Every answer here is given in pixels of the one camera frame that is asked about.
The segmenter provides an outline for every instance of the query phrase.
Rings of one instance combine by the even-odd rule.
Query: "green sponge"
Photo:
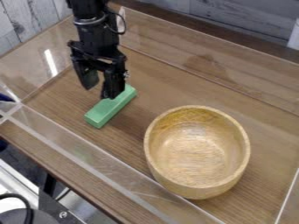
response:
[[[135,97],[137,90],[130,85],[126,85],[126,91],[115,100],[102,100],[94,109],[86,114],[85,118],[89,124],[101,129]]]

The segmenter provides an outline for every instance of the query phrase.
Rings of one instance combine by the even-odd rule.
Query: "table surface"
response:
[[[86,124],[83,116],[99,102],[101,87],[86,91],[71,68],[66,42],[77,38],[77,30],[69,18],[0,59],[0,88],[26,105],[33,128],[43,123],[35,113],[57,126],[47,120],[34,136],[17,121],[15,109],[15,117],[3,121],[2,137],[121,221],[161,223],[162,217],[53,147],[59,144],[74,155],[73,142],[90,142],[153,178],[143,151],[151,121],[183,105],[221,109],[244,125],[253,157],[234,189],[191,203],[226,223],[276,223],[299,168],[299,64],[134,10],[126,9],[126,18],[122,50],[138,98],[103,129]],[[74,141],[66,137],[63,142],[65,135],[54,133],[62,127],[77,135]],[[102,154],[81,153],[83,163],[99,171]],[[293,215],[281,223],[293,223]],[[203,218],[203,223],[213,222]]]

